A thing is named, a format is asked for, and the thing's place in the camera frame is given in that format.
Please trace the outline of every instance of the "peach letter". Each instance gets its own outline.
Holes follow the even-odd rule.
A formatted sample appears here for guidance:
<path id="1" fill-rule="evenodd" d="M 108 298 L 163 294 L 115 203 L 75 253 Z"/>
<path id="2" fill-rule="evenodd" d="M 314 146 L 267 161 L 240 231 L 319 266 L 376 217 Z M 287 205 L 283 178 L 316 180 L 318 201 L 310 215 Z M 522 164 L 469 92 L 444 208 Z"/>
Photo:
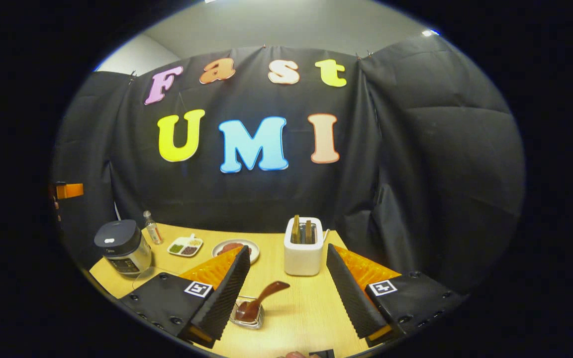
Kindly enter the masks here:
<path id="1" fill-rule="evenodd" d="M 183 72 L 183 67 L 178 66 L 176 68 L 172 68 L 171 70 L 167 70 L 161 73 L 157 73 L 153 75 L 152 79 L 154 82 L 152 83 L 152 89 L 150 90 L 150 96 L 147 97 L 145 100 L 145 105 L 153 104 L 154 102 L 158 102 L 165 98 L 165 94 L 163 93 L 163 89 L 169 90 L 171 84 L 174 83 L 174 75 L 180 75 Z"/>
<path id="2" fill-rule="evenodd" d="M 339 160 L 333 143 L 333 124 L 337 122 L 334 115 L 314 114 L 309 116 L 315 133 L 315 152 L 311 161 L 319 165 L 334 163 Z"/>
<path id="3" fill-rule="evenodd" d="M 234 70 L 234 59 L 219 59 L 208 64 L 204 68 L 205 73 L 200 76 L 200 83 L 203 85 L 210 84 L 215 80 L 225 80 L 232 77 Z"/>
<path id="4" fill-rule="evenodd" d="M 333 86 L 334 88 L 346 86 L 346 79 L 340 79 L 337 77 L 337 71 L 344 72 L 344 66 L 337 64 L 335 60 L 328 59 L 318 61 L 315 63 L 315 67 L 320 68 L 320 75 L 325 84 Z"/>
<path id="5" fill-rule="evenodd" d="M 269 64 L 269 80 L 274 84 L 292 85 L 300 80 L 297 64 L 293 61 L 275 60 Z"/>
<path id="6" fill-rule="evenodd" d="M 185 113 L 187 120 L 187 143 L 180 148 L 174 145 L 174 125 L 178 122 L 177 115 L 164 116 L 159 120 L 159 152 L 168 162 L 181 162 L 189 159 L 198 149 L 198 133 L 200 119 L 205 115 L 202 109 L 194 109 Z"/>

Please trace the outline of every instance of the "white divided dish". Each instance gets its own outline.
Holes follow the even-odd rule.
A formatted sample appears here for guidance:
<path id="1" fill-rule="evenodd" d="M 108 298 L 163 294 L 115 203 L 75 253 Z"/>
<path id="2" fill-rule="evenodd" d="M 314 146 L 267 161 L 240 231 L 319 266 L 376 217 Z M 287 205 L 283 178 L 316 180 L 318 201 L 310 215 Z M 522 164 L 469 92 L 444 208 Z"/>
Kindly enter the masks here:
<path id="1" fill-rule="evenodd" d="M 191 245 L 191 244 L 189 244 L 189 242 L 191 242 L 192 240 L 196 240 L 196 241 L 198 241 L 198 242 L 200 242 L 200 243 L 198 243 L 197 245 Z M 183 247 L 182 247 L 182 249 L 180 249 L 179 252 L 171 252 L 171 248 L 172 248 L 174 245 L 182 245 Z M 182 252 L 185 251 L 185 248 L 186 248 L 186 247 L 195 247 L 196 250 L 195 250 L 193 253 L 191 253 L 191 254 L 183 254 Z M 198 239 L 198 238 L 195 238 L 194 235 L 193 235 L 193 233 L 192 233 L 191 236 L 188 237 L 188 238 L 183 238 L 183 237 L 176 238 L 176 239 L 174 240 L 174 242 L 172 242 L 172 243 L 168 246 L 168 252 L 169 252 L 169 254 L 172 254 L 172 255 L 183 256 L 183 257 L 185 257 L 185 258 L 191 258 L 191 256 L 194 256 L 194 255 L 198 252 L 198 250 L 200 250 L 200 247 L 202 247 L 202 240 L 201 240 L 201 239 Z"/>
<path id="2" fill-rule="evenodd" d="M 311 220 L 315 224 L 315 243 L 296 244 L 291 242 L 293 219 L 289 220 L 285 231 L 285 272 L 293 276 L 314 276 L 320 272 L 322 246 L 325 239 L 322 234 L 322 223 L 314 217 L 300 217 L 299 224 Z"/>
<path id="3" fill-rule="evenodd" d="M 260 249 L 259 249 L 258 245 L 255 245 L 254 242 L 250 242 L 249 240 L 245 240 L 245 239 L 232 239 L 232 240 L 227 240 L 226 242 L 221 242 L 218 245 L 216 245 L 216 247 L 214 247 L 213 250 L 211 250 L 211 256 L 213 258 L 218 256 L 218 252 L 220 252 L 222 250 L 222 248 L 225 247 L 225 245 L 230 244 L 230 243 L 241 243 L 243 245 L 247 245 L 248 247 L 250 247 L 251 248 L 251 256 L 249 256 L 249 259 L 250 259 L 251 263 L 254 263 L 258 259 L 258 256 L 260 256 Z"/>

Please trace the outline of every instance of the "yellow letter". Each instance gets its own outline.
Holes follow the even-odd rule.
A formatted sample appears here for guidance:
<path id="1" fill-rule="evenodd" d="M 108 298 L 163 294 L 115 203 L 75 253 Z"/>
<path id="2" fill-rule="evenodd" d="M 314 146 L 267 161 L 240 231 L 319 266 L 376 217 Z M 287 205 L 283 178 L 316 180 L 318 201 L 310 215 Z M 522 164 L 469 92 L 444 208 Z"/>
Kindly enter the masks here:
<path id="1" fill-rule="evenodd" d="M 174 125 L 178 122 L 177 115 L 164 116 L 159 120 L 159 152 L 168 162 L 181 162 L 189 159 L 198 149 L 198 133 L 200 119 L 205 115 L 202 109 L 194 109 L 185 113 L 187 120 L 187 143 L 180 148 L 174 145 Z"/>
<path id="2" fill-rule="evenodd" d="M 297 64 L 293 61 L 275 60 L 269 64 L 269 80 L 274 84 L 296 84 L 300 80 Z"/>
<path id="3" fill-rule="evenodd" d="M 319 165 L 334 163 L 339 160 L 333 141 L 333 124 L 337 122 L 334 115 L 315 114 L 309 116 L 315 134 L 315 152 L 311 161 Z"/>
<path id="4" fill-rule="evenodd" d="M 340 79 L 337 77 L 337 71 L 344 72 L 344 66 L 337 64 L 335 60 L 328 59 L 318 61 L 315 63 L 315 67 L 319 67 L 321 69 L 320 75 L 325 84 L 333 86 L 334 88 L 346 86 L 346 79 Z"/>
<path id="5" fill-rule="evenodd" d="M 206 72 L 200 76 L 200 83 L 203 85 L 210 84 L 215 80 L 228 79 L 236 73 L 233 59 L 218 59 L 205 66 L 204 70 Z"/>

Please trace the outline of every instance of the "spoon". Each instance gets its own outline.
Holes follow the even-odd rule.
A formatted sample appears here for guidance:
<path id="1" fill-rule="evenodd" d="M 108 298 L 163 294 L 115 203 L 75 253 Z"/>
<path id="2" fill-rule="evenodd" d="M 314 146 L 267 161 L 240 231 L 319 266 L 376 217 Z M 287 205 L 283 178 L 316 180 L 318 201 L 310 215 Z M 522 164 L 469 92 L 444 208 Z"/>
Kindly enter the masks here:
<path id="1" fill-rule="evenodd" d="M 270 283 L 267 287 L 262 290 L 260 296 L 252 302 L 243 302 L 236 310 L 236 319 L 243 322 L 253 322 L 256 317 L 258 317 L 258 309 L 260 308 L 260 303 L 263 299 L 267 298 L 278 291 L 282 291 L 285 288 L 289 288 L 286 282 L 275 281 Z"/>

